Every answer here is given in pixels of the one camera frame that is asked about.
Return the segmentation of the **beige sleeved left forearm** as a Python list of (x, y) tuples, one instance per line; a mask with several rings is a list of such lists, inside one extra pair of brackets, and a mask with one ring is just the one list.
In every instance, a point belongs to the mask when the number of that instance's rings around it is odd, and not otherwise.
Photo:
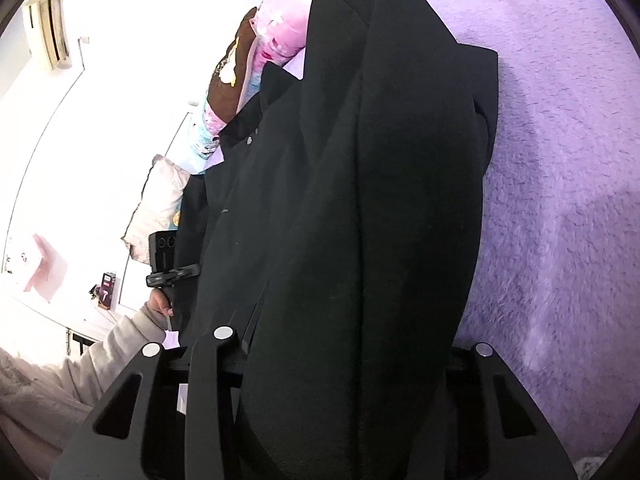
[(149, 306), (124, 316), (77, 360), (40, 366), (1, 352), (1, 432), (38, 479), (131, 359), (166, 337), (166, 318)]

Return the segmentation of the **person's left hand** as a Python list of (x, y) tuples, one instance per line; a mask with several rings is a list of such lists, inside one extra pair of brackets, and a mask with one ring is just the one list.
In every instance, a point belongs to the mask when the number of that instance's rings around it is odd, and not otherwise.
[(160, 289), (153, 288), (151, 290), (148, 300), (148, 306), (153, 312), (160, 315), (164, 319), (163, 326), (165, 327), (165, 330), (171, 332), (171, 319), (174, 316), (174, 309), (171, 307), (168, 298)]

